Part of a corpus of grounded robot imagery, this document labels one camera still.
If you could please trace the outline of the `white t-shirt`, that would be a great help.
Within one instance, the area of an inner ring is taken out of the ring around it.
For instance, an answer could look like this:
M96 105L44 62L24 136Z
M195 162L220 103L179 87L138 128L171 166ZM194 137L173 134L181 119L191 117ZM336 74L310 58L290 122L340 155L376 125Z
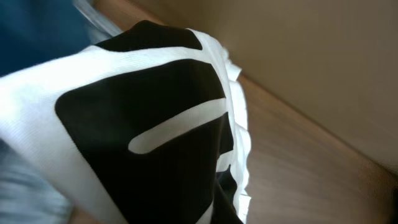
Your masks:
M103 223L244 223L240 68L208 34L140 21L1 78L1 138Z

